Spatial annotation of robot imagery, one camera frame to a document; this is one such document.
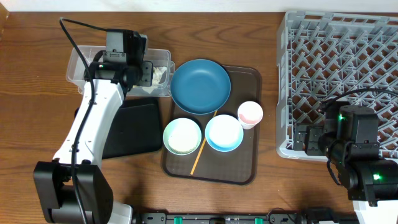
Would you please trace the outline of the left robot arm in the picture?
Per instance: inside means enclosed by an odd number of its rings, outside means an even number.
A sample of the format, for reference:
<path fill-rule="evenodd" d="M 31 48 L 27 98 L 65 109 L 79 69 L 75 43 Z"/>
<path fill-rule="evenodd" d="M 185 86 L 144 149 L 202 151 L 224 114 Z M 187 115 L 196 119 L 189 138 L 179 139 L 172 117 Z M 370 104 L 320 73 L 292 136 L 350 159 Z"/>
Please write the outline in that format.
<path fill-rule="evenodd" d="M 65 141 L 52 161 L 38 162 L 34 184 L 49 223 L 132 223 L 133 208 L 114 200 L 101 162 L 113 119 L 135 85 L 149 86 L 148 38 L 108 29 L 106 48 L 84 62 L 84 94 Z"/>

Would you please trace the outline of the pink plastic cup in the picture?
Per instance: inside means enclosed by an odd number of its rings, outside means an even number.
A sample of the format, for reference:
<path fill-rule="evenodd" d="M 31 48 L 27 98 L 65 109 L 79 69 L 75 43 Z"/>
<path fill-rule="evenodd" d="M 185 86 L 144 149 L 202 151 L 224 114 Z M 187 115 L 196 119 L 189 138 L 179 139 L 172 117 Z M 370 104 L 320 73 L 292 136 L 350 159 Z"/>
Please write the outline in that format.
<path fill-rule="evenodd" d="M 251 129 L 257 125 L 263 117 L 260 104 L 255 101 L 246 101 L 238 108 L 238 121 L 243 129 Z"/>

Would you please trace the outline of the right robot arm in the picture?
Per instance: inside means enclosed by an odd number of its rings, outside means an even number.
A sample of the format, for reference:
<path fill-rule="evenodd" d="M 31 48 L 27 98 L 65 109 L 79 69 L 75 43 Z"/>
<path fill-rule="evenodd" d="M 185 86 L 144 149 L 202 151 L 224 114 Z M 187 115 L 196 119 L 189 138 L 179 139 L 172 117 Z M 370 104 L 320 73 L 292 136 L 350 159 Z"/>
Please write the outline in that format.
<path fill-rule="evenodd" d="M 324 104 L 323 124 L 297 123 L 294 150 L 326 157 L 336 185 L 343 186 L 359 223 L 397 223 L 397 161 L 379 156 L 379 118 L 347 101 Z"/>

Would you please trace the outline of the light blue bowl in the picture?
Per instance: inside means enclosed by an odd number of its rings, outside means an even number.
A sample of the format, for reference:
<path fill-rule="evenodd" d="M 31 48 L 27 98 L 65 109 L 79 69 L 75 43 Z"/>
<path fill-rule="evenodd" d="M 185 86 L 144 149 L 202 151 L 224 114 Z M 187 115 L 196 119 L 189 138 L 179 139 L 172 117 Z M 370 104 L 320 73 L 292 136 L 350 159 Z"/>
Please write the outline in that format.
<path fill-rule="evenodd" d="M 230 152 L 243 141 L 244 131 L 239 121 L 230 115 L 221 114 L 212 118 L 205 128 L 207 143 L 216 151 Z"/>

